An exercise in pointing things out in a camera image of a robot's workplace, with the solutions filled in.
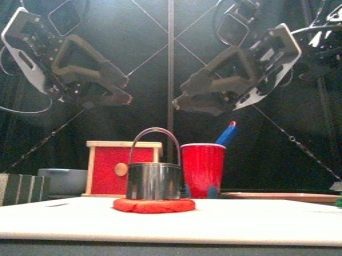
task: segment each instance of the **blue marker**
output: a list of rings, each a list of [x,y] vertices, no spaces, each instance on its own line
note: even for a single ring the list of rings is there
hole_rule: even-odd
[[[219,145],[227,146],[227,144],[229,143],[231,139],[233,138],[236,132],[237,132],[236,122],[232,121],[228,125],[228,128],[224,130],[224,132],[219,136],[215,143]]]

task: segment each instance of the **black cable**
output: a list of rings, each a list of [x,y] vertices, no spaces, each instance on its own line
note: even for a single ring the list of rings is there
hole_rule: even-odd
[[[2,106],[0,106],[0,110],[5,111],[5,112],[9,112],[11,114],[19,114],[19,115],[38,115],[38,114],[42,114],[44,112],[46,112],[52,107],[52,99],[49,99],[49,106],[42,109],[42,110],[38,110],[38,111],[28,111],[28,112],[24,112],[24,111],[19,111],[19,110],[14,110],[14,109],[9,109],[9,108],[5,108]]]

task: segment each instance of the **wooden box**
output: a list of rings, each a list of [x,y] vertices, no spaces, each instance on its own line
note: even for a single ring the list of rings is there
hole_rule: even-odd
[[[86,141],[89,147],[88,178],[84,196],[124,196],[132,143],[129,141]],[[132,163],[158,162],[160,142],[137,142]]]

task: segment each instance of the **stainless steel cup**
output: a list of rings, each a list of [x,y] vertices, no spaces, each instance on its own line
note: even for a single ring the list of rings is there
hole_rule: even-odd
[[[161,132],[172,139],[177,149],[177,164],[132,163],[133,149],[137,140],[150,132]],[[180,149],[172,133],[158,127],[150,127],[136,136],[128,161],[126,199],[166,200],[180,198]]]

